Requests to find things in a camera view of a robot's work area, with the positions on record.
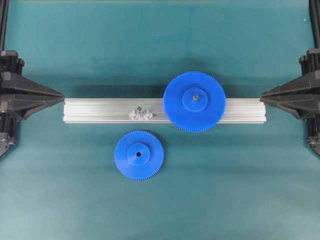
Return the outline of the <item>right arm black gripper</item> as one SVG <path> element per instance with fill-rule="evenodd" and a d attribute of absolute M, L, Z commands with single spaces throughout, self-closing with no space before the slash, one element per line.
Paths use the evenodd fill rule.
<path fill-rule="evenodd" d="M 320 49 L 310 48 L 299 59 L 299 63 L 303 76 L 262 93 L 260 101 L 283 110 L 296 119 L 307 119 L 307 143 L 313 151 L 319 151 L 320 96 L 310 93 L 320 89 L 320 75 L 307 73 L 320 70 Z"/>

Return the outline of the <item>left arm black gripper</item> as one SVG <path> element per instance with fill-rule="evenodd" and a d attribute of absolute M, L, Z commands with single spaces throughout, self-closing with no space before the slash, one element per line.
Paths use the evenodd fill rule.
<path fill-rule="evenodd" d="M 24 65 L 16 51 L 0 52 L 1 158 L 16 144 L 17 120 L 64 101 L 60 92 L 23 77 Z"/>

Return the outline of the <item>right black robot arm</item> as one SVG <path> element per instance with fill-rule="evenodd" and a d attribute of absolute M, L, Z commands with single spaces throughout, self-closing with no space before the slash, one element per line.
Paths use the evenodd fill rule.
<path fill-rule="evenodd" d="M 260 95 L 260 101 L 307 123 L 307 143 L 320 154 L 320 2 L 309 1 L 314 48 L 299 58 L 301 76 Z"/>

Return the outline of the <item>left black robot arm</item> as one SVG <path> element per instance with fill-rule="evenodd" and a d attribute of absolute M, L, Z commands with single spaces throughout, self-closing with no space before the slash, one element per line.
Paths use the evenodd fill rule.
<path fill-rule="evenodd" d="M 9 1 L 0 2 L 0 156 L 17 140 L 19 121 L 64 101 L 49 87 L 22 76 L 25 61 L 14 50 L 5 50 Z"/>

